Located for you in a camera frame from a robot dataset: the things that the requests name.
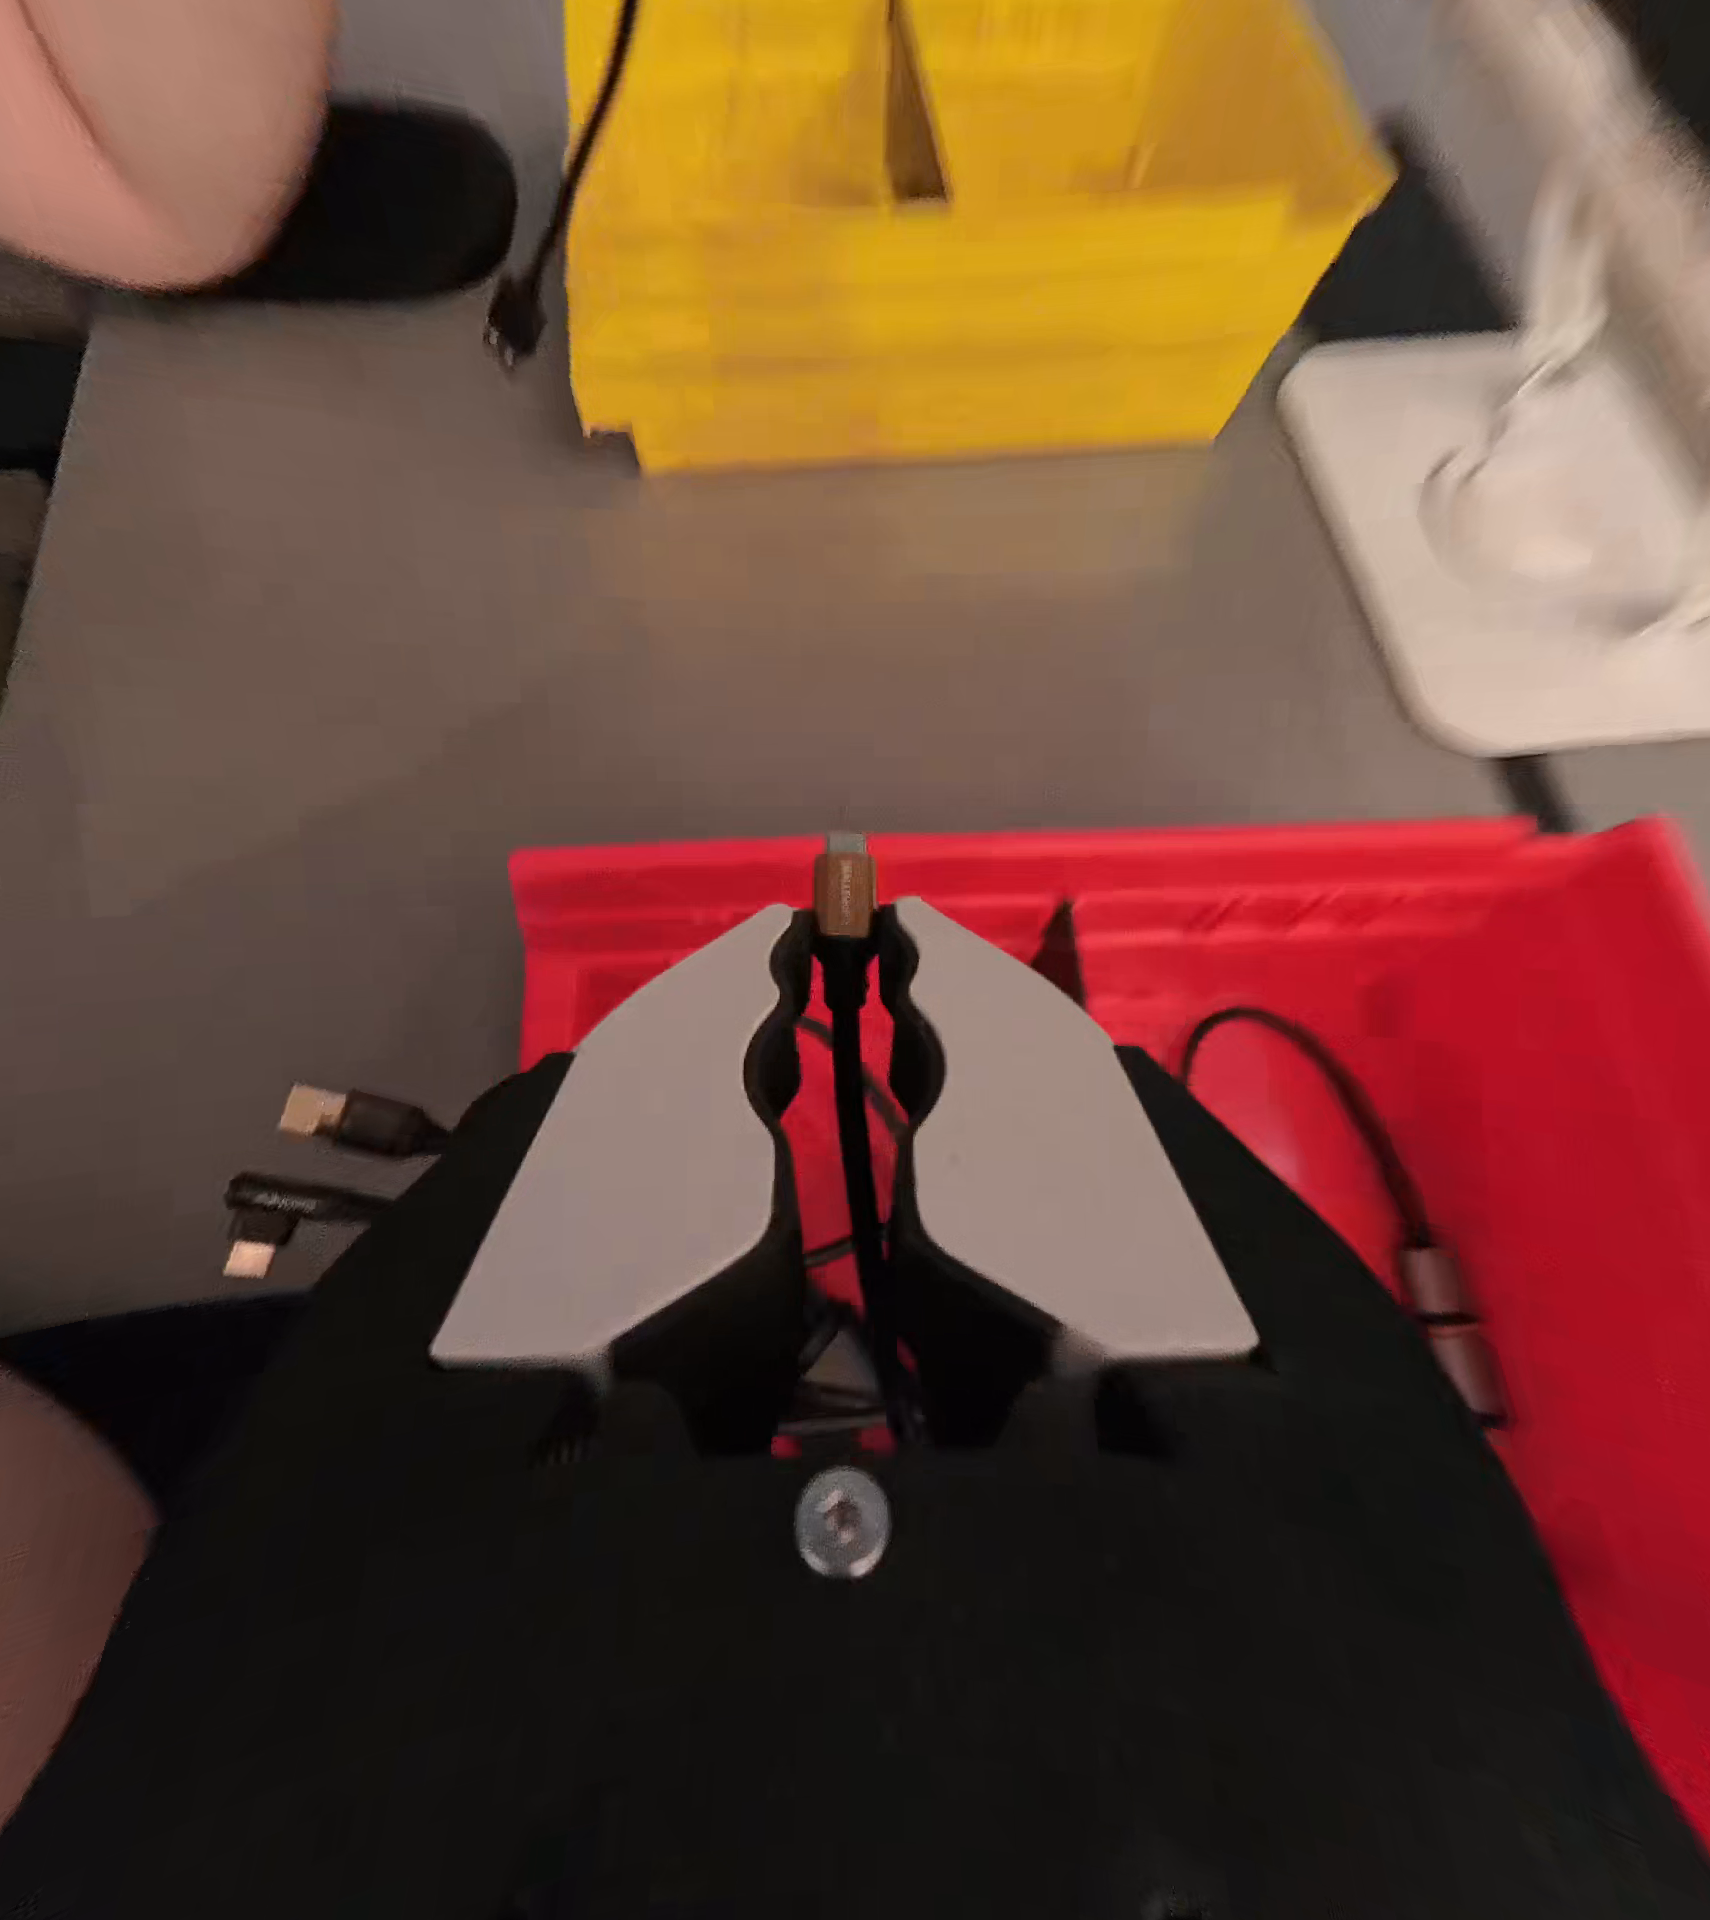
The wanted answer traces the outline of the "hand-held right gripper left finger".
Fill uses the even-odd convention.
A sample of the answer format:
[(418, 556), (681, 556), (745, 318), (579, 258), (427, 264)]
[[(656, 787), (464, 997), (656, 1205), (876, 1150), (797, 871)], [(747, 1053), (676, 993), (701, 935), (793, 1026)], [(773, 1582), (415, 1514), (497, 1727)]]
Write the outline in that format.
[(797, 909), (767, 903), (569, 1055), (429, 1354), (446, 1370), (757, 1380), (800, 1341)]

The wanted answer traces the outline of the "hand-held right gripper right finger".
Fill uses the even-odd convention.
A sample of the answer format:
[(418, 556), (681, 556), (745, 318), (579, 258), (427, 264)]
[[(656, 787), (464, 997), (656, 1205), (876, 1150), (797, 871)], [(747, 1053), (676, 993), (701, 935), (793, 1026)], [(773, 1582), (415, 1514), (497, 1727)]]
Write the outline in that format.
[(1259, 1331), (1097, 1019), (920, 896), (878, 934), (890, 1268), (917, 1355), (1013, 1373), (1242, 1361)]

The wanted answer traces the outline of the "dark grey usb hub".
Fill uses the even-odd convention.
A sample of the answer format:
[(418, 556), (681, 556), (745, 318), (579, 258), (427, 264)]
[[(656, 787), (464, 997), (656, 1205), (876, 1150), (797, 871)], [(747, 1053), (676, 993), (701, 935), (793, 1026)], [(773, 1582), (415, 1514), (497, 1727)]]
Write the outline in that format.
[(1498, 1355), (1460, 1263), (1436, 1227), (1418, 1181), (1401, 1154), (1381, 1108), (1349, 1064), (1300, 1019), (1230, 1003), (1204, 1013), (1183, 1038), (1176, 1079), (1189, 1085), (1204, 1045), (1232, 1026), (1247, 1026), (1286, 1044), (1323, 1078), (1366, 1150), (1398, 1227), (1397, 1276), (1405, 1315), (1420, 1330), (1429, 1354), (1487, 1434), (1513, 1430), (1513, 1403)]
[(642, 5), (642, 1), (619, 3), (602, 78), (581, 131), (569, 148), (548, 219), (528, 262), (497, 281), (487, 312), (485, 341), (504, 371), (516, 371), (538, 352), (547, 327), (544, 290), (551, 276), (563, 268), (583, 188), (629, 75)]

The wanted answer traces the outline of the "yellow storage bin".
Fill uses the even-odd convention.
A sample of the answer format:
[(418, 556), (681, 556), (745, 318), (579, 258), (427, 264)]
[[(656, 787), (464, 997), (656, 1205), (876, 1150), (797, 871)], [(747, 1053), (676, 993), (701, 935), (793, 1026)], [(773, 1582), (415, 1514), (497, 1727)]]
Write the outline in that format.
[[(621, 3), (565, 3), (571, 128)], [(650, 1), (565, 248), (581, 424), (649, 472), (1204, 444), (1394, 179), (1309, 3)]]

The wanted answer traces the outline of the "red storage bin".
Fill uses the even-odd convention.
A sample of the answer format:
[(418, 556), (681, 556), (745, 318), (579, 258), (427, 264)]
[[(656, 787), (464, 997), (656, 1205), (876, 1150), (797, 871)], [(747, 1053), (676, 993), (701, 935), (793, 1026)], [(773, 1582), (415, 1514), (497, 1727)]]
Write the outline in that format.
[[(514, 851), (523, 1064), (768, 903), (797, 837)], [(1674, 834), (920, 834), (797, 911), (799, 1341), (604, 1378), (530, 1510), (510, 1915), (1710, 1915), (1710, 918)], [(1244, 1360), (917, 1355), (878, 938), (920, 898), (1086, 1013)], [(1484, 1317), (1398, 1297), (1363, 1081)]]

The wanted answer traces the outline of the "person's left forearm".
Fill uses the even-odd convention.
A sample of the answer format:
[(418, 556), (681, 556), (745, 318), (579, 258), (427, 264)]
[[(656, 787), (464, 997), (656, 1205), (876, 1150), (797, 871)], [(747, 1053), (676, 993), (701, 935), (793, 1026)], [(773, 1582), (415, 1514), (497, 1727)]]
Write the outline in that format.
[(187, 290), (252, 264), (309, 175), (335, 1), (0, 1), (0, 248)]

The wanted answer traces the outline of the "black bin divider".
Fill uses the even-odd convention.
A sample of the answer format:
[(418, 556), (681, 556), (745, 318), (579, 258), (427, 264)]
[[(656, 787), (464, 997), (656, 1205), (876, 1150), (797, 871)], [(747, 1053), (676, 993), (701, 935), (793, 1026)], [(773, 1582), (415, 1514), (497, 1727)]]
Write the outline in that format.
[(1062, 898), (1046, 918), (1037, 941), (1031, 968), (1050, 981), (1083, 1012), (1088, 1010), (1088, 988), (1076, 920), (1076, 901)]
[(938, 117), (909, 1), (889, 1), (884, 59), (884, 172), (890, 204), (945, 208), (950, 179)]

